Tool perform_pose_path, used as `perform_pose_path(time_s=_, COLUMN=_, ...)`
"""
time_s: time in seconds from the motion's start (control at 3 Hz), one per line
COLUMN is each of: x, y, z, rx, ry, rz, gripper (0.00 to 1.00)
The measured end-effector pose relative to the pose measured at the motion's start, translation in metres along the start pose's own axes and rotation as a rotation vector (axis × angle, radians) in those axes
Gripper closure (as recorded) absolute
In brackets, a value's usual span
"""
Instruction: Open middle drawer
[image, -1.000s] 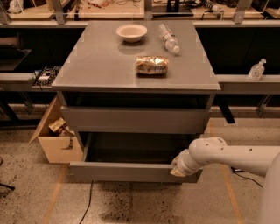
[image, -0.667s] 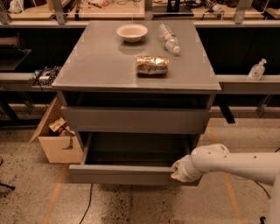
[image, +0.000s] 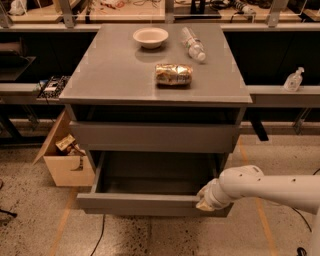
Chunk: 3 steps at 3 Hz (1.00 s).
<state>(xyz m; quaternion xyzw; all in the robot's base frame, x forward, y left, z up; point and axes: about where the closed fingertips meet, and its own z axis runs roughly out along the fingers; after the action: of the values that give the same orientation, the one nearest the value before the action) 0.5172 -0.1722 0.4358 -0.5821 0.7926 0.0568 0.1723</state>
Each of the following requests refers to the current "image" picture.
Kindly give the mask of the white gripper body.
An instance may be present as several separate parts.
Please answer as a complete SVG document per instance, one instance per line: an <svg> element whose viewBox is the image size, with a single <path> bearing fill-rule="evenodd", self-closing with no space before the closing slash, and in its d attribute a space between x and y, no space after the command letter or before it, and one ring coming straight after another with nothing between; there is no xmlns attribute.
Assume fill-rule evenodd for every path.
<svg viewBox="0 0 320 256"><path fill-rule="evenodd" d="M200 189L197 196L205 200L214 210L221 210L230 204L230 196L225 192L224 183L215 178Z"/></svg>

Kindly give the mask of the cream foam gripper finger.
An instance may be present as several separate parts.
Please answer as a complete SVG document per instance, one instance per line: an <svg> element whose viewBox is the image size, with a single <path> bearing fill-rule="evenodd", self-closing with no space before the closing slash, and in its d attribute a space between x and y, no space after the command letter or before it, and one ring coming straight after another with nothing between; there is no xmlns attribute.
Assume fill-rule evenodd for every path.
<svg viewBox="0 0 320 256"><path fill-rule="evenodd" d="M207 212L213 212L214 208L211 207L205 200L200 200L196 204L196 208L201 210L201 211L207 211Z"/></svg>

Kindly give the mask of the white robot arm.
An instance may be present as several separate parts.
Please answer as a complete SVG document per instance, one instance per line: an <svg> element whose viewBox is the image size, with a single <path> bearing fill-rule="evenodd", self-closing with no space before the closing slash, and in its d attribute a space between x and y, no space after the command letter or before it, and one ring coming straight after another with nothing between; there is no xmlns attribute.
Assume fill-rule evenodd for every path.
<svg viewBox="0 0 320 256"><path fill-rule="evenodd" d="M232 167L221 172L198 192L196 208L215 211L233 201L257 197L313 214L309 256L320 256L320 176L265 175L255 165Z"/></svg>

